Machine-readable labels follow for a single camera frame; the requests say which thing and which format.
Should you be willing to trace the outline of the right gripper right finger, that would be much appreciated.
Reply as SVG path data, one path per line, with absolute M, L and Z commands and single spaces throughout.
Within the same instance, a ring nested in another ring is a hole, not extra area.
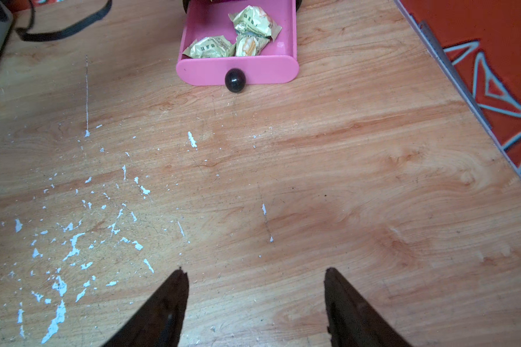
M 334 267 L 326 270 L 324 294 L 331 345 L 410 345 Z

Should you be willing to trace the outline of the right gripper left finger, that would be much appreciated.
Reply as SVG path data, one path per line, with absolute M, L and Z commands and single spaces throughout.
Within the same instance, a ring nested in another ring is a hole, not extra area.
M 105 346 L 178 346 L 189 297 L 187 273 L 175 270 Z

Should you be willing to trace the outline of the pink bottom drawer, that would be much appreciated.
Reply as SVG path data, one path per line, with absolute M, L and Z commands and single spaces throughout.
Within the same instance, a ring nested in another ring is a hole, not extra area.
M 281 84 L 298 76 L 297 11 L 301 1 L 183 1 L 186 14 L 176 71 L 195 86 L 226 86 L 233 93 L 246 85 Z M 247 6 L 262 8 L 282 31 L 257 56 L 192 59 L 184 55 L 196 40 L 224 36 L 234 43 L 237 33 L 230 20 Z

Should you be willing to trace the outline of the green cookie packet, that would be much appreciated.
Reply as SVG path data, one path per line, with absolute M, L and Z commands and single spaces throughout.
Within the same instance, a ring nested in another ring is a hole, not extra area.
M 282 27 L 257 6 L 247 6 L 240 12 L 229 14 L 228 17 L 238 34 L 251 34 L 276 40 L 282 31 Z
M 229 58 L 235 55 L 235 44 L 224 36 L 208 36 L 194 40 L 182 54 L 191 59 Z
M 235 56 L 258 56 L 270 42 L 269 38 L 240 34 L 235 44 Z

